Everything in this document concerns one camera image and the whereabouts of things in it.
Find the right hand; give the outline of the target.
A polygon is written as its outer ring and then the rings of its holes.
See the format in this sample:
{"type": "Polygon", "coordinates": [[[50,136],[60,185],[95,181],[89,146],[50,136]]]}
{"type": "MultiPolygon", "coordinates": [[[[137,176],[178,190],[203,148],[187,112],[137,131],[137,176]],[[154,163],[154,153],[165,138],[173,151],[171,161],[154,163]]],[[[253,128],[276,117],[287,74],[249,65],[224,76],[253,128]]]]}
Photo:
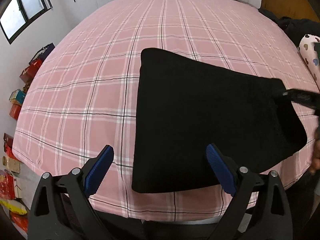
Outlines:
{"type": "Polygon", "coordinates": [[[315,142],[313,144],[313,153],[311,158],[311,164],[309,172],[315,174],[320,169],[320,135],[319,127],[315,131],[315,142]]]}

